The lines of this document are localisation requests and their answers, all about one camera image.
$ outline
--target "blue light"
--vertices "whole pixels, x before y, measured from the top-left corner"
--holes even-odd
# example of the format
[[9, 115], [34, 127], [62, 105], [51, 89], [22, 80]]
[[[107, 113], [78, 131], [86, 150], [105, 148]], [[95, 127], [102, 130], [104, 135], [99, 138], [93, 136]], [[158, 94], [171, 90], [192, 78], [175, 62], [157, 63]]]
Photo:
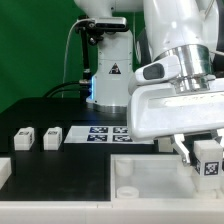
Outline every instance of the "blue light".
[[93, 98], [94, 98], [94, 81], [93, 80], [94, 80], [94, 76], [91, 79], [91, 91], [92, 91], [91, 96], [90, 96], [91, 100], [93, 100]]

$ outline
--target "white cable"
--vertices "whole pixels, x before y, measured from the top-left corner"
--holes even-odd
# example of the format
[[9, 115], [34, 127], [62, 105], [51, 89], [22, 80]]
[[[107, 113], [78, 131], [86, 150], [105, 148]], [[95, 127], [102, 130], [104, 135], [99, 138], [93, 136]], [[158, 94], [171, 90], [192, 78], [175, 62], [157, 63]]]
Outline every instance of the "white cable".
[[138, 62], [140, 62], [140, 58], [139, 58], [139, 55], [138, 55], [138, 51], [137, 51], [137, 46], [136, 46], [136, 38], [135, 38], [135, 12], [133, 13], [133, 40], [134, 40], [134, 49], [135, 49], [135, 55], [136, 55], [136, 58], [138, 60]]
[[213, 54], [220, 55], [220, 56], [224, 56], [224, 53], [221, 52], [221, 51], [215, 51], [215, 50], [210, 50], [210, 49], [209, 49], [209, 52], [211, 52], [211, 53], [213, 53]]
[[68, 60], [68, 49], [69, 49], [69, 45], [70, 45], [70, 40], [71, 40], [71, 36], [73, 33], [73, 30], [75, 29], [76, 25], [78, 25], [81, 22], [84, 21], [92, 21], [93, 19], [82, 19], [82, 20], [78, 20], [77, 22], [75, 22], [68, 34], [68, 38], [67, 38], [67, 43], [66, 43], [66, 48], [65, 48], [65, 58], [64, 58], [64, 74], [63, 74], [63, 83], [65, 83], [66, 80], [66, 75], [67, 75], [67, 60]]
[[212, 9], [212, 6], [213, 6], [214, 2], [215, 2], [215, 0], [211, 0], [211, 1], [210, 1], [209, 5], [208, 5], [208, 8], [207, 8], [206, 11], [205, 11], [205, 19], [206, 19], [206, 17], [208, 16], [208, 14], [210, 13], [210, 11], [211, 11], [211, 9]]

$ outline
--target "black table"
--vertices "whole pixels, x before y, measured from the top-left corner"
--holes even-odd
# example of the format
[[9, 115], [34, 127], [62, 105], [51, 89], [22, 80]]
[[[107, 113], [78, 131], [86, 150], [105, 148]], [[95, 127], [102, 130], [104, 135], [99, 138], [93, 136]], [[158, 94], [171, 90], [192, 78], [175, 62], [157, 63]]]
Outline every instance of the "black table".
[[[10, 157], [13, 174], [0, 191], [5, 201], [108, 201], [110, 155], [157, 153], [157, 145], [61, 144], [43, 150], [43, 136], [59, 126], [66, 137], [72, 125], [126, 126], [125, 114], [87, 109], [79, 99], [27, 98], [0, 114], [0, 157]], [[20, 128], [33, 127], [30, 151], [14, 150]]]

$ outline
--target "green backdrop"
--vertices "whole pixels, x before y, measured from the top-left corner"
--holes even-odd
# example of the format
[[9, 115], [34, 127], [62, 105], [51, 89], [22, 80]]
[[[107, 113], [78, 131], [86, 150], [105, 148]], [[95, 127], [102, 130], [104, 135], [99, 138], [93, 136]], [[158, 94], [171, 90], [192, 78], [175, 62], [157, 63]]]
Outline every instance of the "green backdrop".
[[[0, 112], [21, 98], [41, 97], [62, 83], [67, 35], [82, 14], [73, 0], [0, 1]], [[132, 14], [125, 16], [132, 26]], [[137, 14], [136, 20], [139, 33], [143, 15]], [[94, 72], [97, 51], [89, 48]], [[66, 81], [82, 77], [81, 39], [75, 33], [67, 68]]]

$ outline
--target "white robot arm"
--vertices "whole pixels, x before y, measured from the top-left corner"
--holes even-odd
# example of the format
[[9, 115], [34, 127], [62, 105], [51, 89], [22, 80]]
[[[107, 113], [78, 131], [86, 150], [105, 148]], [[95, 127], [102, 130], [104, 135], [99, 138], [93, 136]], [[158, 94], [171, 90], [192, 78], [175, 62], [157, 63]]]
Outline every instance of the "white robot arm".
[[[176, 135], [224, 127], [224, 80], [216, 81], [210, 76], [213, 68], [209, 49], [216, 49], [219, 32], [216, 1], [75, 2], [89, 17], [101, 19], [112, 18], [116, 11], [144, 11], [152, 64], [133, 74], [130, 31], [104, 34], [104, 41], [98, 45], [99, 67], [93, 78], [94, 90], [87, 102], [97, 108], [125, 108], [130, 98], [129, 89], [132, 94], [127, 113], [130, 136], [135, 141], [173, 136], [175, 149], [189, 165], [187, 150], [175, 142]], [[153, 78], [155, 64], [163, 67], [162, 78]]]

